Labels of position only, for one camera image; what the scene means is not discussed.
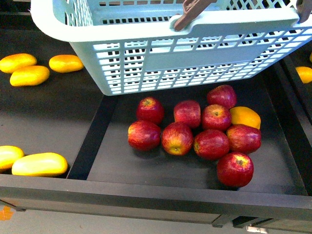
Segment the apple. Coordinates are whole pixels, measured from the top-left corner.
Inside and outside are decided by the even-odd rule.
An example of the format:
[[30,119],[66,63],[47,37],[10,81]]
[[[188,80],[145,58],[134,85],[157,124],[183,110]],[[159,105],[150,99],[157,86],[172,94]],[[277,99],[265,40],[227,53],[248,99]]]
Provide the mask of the apple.
[[128,128],[128,143],[140,151],[151,150],[160,144],[160,127],[146,120],[137,120]]
[[154,97],[142,99],[136,109],[137,120],[147,120],[159,125],[164,119],[165,110],[161,102]]
[[187,154],[193,145],[193,133],[188,125],[182,122],[169,124],[162,132],[163,149],[175,156]]
[[232,124],[232,115],[224,106],[213,104],[205,107],[201,115],[201,126],[206,129],[227,130]]
[[236,105],[237,97],[232,86],[223,84],[208,92],[207,101],[210,105],[219,104],[231,109]]
[[200,125],[200,106],[195,100],[185,100],[179,102],[174,107],[175,122],[187,124],[191,129]]
[[261,146],[261,131],[244,124],[234,124],[228,128],[230,149],[245,154],[255,152]]
[[246,186],[253,178],[254,164],[248,155],[231,152],[218,161],[216,172],[222,184],[240,188]]
[[230,144],[224,132],[208,129],[195,136],[194,150],[201,158],[217,160],[229,152]]

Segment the light blue basket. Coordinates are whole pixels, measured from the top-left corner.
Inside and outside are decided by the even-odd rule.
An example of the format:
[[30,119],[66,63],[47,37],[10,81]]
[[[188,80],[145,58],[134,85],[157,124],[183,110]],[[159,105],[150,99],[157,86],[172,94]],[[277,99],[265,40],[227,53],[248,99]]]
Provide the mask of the light blue basket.
[[182,3],[32,0],[31,14],[109,96],[251,78],[312,38],[296,0],[218,0],[177,32]]

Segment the black tray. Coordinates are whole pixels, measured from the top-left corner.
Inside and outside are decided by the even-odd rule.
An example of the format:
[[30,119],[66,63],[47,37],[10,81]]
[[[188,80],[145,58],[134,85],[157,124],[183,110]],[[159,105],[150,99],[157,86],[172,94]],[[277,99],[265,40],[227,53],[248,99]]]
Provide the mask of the black tray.
[[[248,106],[261,116],[262,145],[250,154],[254,162],[252,181],[239,191],[306,195],[292,153],[285,140],[270,95],[260,76],[228,82],[238,97],[237,106]],[[127,141],[128,127],[136,120],[141,99],[158,98],[165,107],[163,129],[174,122],[173,108],[182,100],[194,99],[203,109],[206,95],[220,84],[121,96],[108,125],[88,180],[196,189],[230,189],[216,177],[216,161],[201,160],[194,150],[184,157],[171,156],[159,146],[151,152],[133,150]]]

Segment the black surface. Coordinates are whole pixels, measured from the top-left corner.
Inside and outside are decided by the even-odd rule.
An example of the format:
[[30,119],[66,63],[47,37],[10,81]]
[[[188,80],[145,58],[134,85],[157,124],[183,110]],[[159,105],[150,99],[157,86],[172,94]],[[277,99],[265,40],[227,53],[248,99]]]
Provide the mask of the black surface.
[[[237,106],[259,113],[262,146],[250,154],[254,176],[245,192],[305,195],[300,174],[276,116],[268,91],[258,75],[255,78],[227,82],[237,93]],[[159,146],[151,152],[133,150],[127,142],[127,130],[135,121],[136,107],[147,96],[158,98],[165,108],[163,129],[173,122],[173,108],[181,100],[195,99],[203,109],[207,92],[220,85],[200,85],[151,93],[120,96],[88,180],[197,189],[228,190],[216,177],[216,162],[200,159],[194,150],[184,157],[171,156]]]
[[312,42],[308,42],[299,50],[292,52],[288,57],[281,61],[281,65],[285,70],[288,80],[293,86],[298,99],[300,100],[310,123],[312,124],[312,82],[302,83],[296,67],[306,66],[312,68],[310,55],[312,53]]
[[103,97],[75,162],[67,176],[68,179],[87,179],[111,120],[117,100],[118,96]]
[[[0,42],[0,59],[30,53],[48,68],[52,56],[75,54],[69,43],[40,31],[0,30]],[[26,154],[56,152],[71,167],[103,94],[85,69],[50,73],[41,85],[13,87],[11,74],[0,72],[0,145],[19,146]]]
[[[273,81],[268,78],[270,74],[278,74],[278,79]],[[284,72],[282,66],[273,65],[270,71],[263,72],[267,78],[267,84],[276,113],[279,116],[279,122],[285,134],[287,143],[291,149],[292,156],[296,162],[298,172],[305,184],[308,194],[312,195],[312,128],[308,118],[305,115],[304,108],[299,104],[295,94],[292,92],[292,86],[289,84],[289,73]],[[277,89],[276,82],[279,82],[284,89]]]

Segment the brown handle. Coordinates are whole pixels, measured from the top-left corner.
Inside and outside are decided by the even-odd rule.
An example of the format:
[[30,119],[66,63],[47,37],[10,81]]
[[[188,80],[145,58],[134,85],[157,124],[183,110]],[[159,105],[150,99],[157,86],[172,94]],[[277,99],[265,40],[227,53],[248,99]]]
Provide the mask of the brown handle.
[[312,0],[298,0],[296,3],[300,20],[299,23],[305,22],[312,12]]
[[175,22],[174,29],[181,31],[200,13],[202,13],[210,3],[217,0],[185,0],[183,2],[183,15]]

